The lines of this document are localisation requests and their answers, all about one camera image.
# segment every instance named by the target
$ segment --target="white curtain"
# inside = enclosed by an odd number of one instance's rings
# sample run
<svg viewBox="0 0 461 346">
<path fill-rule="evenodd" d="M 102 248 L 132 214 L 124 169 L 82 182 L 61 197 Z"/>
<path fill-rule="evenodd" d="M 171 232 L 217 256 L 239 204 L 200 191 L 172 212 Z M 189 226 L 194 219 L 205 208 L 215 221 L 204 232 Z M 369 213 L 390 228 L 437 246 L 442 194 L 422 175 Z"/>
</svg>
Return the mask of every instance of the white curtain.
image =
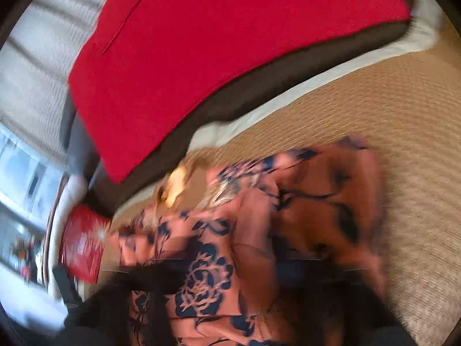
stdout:
<svg viewBox="0 0 461 346">
<path fill-rule="evenodd" d="M 61 166 L 67 77 L 104 2 L 34 0 L 0 50 L 0 122 Z"/>
</svg>

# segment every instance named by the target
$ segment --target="red pillow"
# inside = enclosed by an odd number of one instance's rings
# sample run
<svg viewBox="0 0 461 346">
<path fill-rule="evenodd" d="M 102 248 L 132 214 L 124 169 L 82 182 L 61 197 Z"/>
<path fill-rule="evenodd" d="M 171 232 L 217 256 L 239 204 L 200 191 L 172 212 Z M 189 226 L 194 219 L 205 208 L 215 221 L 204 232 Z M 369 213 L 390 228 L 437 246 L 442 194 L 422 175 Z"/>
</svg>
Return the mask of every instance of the red pillow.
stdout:
<svg viewBox="0 0 461 346">
<path fill-rule="evenodd" d="M 404 0 L 107 0 L 69 86 L 119 183 L 239 76 L 300 48 L 409 18 Z"/>
<path fill-rule="evenodd" d="M 61 242 L 60 261 L 69 274 L 77 279 L 95 283 L 105 239 L 111 220 L 93 212 L 87 206 L 76 206 L 64 228 Z"/>
</svg>

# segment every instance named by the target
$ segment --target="floral dress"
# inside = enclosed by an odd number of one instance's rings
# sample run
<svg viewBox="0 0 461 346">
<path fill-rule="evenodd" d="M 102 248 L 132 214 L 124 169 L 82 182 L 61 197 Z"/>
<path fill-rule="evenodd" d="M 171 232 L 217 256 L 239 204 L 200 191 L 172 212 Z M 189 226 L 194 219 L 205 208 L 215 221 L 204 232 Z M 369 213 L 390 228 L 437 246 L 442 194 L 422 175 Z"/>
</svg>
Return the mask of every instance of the floral dress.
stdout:
<svg viewBox="0 0 461 346">
<path fill-rule="evenodd" d="M 289 341 L 290 326 L 273 306 L 274 238 L 284 241 L 288 258 L 320 251 L 337 265 L 360 269 L 384 292 L 381 177 L 376 154 L 360 138 L 213 167 L 206 178 L 214 192 L 200 206 L 166 212 L 152 230 L 144 226 L 154 205 L 112 236 L 122 265 L 187 261 L 183 286 L 167 296 L 179 345 Z M 133 292 L 133 345 L 144 344 L 148 306 L 148 293 Z"/>
</svg>

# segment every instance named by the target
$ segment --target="red cushion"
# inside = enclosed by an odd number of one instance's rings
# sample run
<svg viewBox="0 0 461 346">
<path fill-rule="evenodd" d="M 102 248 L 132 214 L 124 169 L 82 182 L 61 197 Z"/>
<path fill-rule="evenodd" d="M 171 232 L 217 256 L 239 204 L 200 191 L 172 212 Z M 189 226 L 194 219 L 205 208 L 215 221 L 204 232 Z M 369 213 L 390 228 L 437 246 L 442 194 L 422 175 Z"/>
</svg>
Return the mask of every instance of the red cushion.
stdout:
<svg viewBox="0 0 461 346">
<path fill-rule="evenodd" d="M 230 80 L 299 48 L 408 18 L 404 0 L 108 0 L 69 83 L 119 182 Z"/>
<path fill-rule="evenodd" d="M 111 221 L 87 206 L 76 206 L 64 228 L 61 263 L 70 275 L 82 281 L 98 281 L 105 238 Z"/>
</svg>

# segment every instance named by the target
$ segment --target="red bag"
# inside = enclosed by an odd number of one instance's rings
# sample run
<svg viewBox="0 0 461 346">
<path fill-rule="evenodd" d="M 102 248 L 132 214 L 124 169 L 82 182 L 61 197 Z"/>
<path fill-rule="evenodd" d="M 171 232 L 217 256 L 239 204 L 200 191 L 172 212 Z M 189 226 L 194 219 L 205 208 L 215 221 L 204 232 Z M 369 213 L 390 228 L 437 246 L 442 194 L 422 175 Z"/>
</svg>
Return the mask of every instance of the red bag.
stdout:
<svg viewBox="0 0 461 346">
<path fill-rule="evenodd" d="M 76 206 L 67 220 L 61 242 L 61 262 L 77 279 L 95 283 L 111 220 L 87 206 Z"/>
</svg>

